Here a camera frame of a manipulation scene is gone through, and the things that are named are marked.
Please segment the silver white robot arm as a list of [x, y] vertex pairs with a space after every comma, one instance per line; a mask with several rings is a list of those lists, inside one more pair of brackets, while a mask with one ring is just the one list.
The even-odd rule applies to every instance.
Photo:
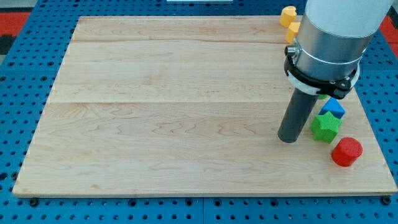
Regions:
[[337, 81], [357, 69], [393, 0], [308, 0], [285, 50], [306, 76]]

